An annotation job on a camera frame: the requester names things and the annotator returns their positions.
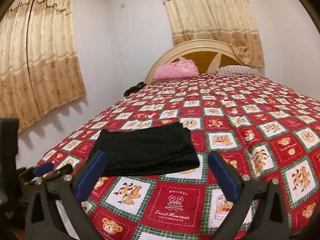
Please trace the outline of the black pants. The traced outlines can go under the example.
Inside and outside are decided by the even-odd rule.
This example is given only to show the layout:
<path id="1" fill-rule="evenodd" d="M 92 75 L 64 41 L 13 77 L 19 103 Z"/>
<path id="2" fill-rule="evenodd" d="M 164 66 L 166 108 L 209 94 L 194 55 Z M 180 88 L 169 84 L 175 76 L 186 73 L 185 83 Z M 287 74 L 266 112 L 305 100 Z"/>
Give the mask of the black pants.
<path id="1" fill-rule="evenodd" d="M 106 154 L 103 176 L 107 177 L 163 175 L 200 165 L 191 132 L 180 122 L 131 132 L 103 129 L 87 161 L 97 151 Z"/>

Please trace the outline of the beige curtain by headboard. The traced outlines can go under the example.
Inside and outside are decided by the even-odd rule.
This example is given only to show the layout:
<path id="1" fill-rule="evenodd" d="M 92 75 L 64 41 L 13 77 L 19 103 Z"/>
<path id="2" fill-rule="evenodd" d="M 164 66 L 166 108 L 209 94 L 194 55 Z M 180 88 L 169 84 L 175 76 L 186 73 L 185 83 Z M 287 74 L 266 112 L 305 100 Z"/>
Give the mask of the beige curtain by headboard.
<path id="1" fill-rule="evenodd" d="M 243 64 L 264 67 L 260 35 L 248 0 L 162 0 L 174 45 L 209 39 L 228 44 Z"/>

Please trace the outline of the small black item on bed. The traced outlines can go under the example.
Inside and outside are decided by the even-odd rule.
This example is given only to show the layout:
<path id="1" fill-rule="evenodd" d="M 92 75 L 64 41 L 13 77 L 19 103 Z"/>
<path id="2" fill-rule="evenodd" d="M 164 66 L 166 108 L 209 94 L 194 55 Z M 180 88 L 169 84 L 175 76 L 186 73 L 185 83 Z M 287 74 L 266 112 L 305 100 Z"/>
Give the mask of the small black item on bed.
<path id="1" fill-rule="evenodd" d="M 128 97 L 130 94 L 135 93 L 139 90 L 141 90 L 142 88 L 144 88 L 146 86 L 146 83 L 144 82 L 139 82 L 138 84 L 136 84 L 135 86 L 132 86 L 130 88 L 128 88 L 125 92 L 124 92 L 124 97 Z"/>

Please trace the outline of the pink folded blanket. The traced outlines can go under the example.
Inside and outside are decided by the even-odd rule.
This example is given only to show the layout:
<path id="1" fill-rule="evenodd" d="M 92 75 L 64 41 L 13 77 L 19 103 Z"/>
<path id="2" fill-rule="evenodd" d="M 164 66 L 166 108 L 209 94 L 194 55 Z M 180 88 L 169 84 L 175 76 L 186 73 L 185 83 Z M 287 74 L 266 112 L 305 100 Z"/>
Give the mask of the pink folded blanket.
<path id="1" fill-rule="evenodd" d="M 199 70 L 193 60 L 182 60 L 163 64 L 155 70 L 155 82 L 181 80 L 198 77 Z"/>

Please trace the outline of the cream wooden headboard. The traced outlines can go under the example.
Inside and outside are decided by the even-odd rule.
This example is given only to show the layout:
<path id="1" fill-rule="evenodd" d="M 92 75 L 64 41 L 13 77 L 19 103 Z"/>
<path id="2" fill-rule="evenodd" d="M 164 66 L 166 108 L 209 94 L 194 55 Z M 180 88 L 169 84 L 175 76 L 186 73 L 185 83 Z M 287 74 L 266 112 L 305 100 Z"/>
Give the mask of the cream wooden headboard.
<path id="1" fill-rule="evenodd" d="M 163 64 L 193 60 L 199 73 L 216 73 L 216 69 L 228 65 L 241 65 L 230 45 L 216 40 L 192 40 L 176 45 L 161 56 L 150 69 L 145 83 L 154 81 L 155 71 Z"/>

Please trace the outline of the red checkered bedspread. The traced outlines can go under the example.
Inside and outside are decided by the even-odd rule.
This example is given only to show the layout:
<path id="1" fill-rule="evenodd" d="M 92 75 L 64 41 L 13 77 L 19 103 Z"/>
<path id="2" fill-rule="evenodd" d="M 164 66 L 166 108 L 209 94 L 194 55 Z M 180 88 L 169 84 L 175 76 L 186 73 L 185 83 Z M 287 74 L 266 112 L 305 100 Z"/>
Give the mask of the red checkered bedspread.
<path id="1" fill-rule="evenodd" d="M 181 122 L 198 168 L 98 180 L 83 208 L 105 239 L 209 239 L 232 208 L 208 167 L 217 150 L 240 174 L 276 178 L 289 230 L 302 230 L 319 205 L 319 102 L 265 77 L 203 74 L 152 83 L 117 102 L 41 159 L 78 170 L 101 130 L 129 132 Z"/>

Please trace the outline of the beige curtain on side wall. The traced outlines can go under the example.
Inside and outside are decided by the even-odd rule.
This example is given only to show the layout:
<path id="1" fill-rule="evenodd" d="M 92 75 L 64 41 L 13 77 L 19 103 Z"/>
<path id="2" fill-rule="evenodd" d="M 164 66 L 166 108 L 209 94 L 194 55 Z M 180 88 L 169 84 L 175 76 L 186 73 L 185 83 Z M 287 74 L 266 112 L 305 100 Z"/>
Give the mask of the beige curtain on side wall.
<path id="1" fill-rule="evenodd" d="M 73 0 L 14 0 L 1 20 L 1 117 L 23 131 L 86 94 Z"/>

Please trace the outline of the grey striped pillow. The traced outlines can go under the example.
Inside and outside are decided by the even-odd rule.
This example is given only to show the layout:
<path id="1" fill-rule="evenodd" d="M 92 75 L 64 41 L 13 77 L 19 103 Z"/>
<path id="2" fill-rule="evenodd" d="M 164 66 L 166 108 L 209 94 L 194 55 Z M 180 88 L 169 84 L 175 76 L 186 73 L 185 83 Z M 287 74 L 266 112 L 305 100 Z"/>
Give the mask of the grey striped pillow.
<path id="1" fill-rule="evenodd" d="M 216 76 L 260 76 L 260 73 L 256 68 L 241 65 L 229 65 L 220 67 L 217 70 Z"/>

